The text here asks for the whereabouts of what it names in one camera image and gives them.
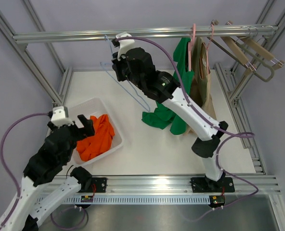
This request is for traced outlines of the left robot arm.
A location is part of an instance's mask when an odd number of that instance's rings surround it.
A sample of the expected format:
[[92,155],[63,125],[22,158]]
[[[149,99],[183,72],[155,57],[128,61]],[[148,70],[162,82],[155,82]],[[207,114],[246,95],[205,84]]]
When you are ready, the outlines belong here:
[[92,185],[92,175],[83,167],[76,167],[70,176],[51,194],[38,202],[37,199],[54,177],[71,159],[77,142],[95,134],[93,121],[78,115],[82,127],[74,121],[56,126],[48,123],[52,130],[44,144],[33,155],[23,171],[17,193],[7,210],[0,217],[0,231],[37,231],[45,219],[69,196],[87,192]]

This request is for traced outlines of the orange t shirt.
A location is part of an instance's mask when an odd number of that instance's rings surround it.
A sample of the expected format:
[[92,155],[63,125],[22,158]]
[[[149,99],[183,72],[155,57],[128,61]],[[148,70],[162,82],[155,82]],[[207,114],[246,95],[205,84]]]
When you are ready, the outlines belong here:
[[90,161],[110,150],[115,131],[110,123],[108,114],[100,117],[90,116],[93,121],[95,134],[77,142],[77,152],[84,162]]

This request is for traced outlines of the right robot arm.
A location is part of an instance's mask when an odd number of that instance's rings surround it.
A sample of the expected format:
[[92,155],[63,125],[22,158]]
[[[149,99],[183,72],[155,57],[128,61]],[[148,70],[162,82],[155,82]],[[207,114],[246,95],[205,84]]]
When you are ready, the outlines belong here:
[[151,55],[142,48],[130,49],[122,55],[113,53],[112,68],[118,81],[129,81],[149,99],[172,110],[194,130],[197,139],[192,151],[202,158],[206,170],[205,179],[197,187],[213,192],[221,190],[225,173],[217,166],[214,152],[228,124],[218,122],[199,108],[182,91],[179,81],[168,72],[156,70]]

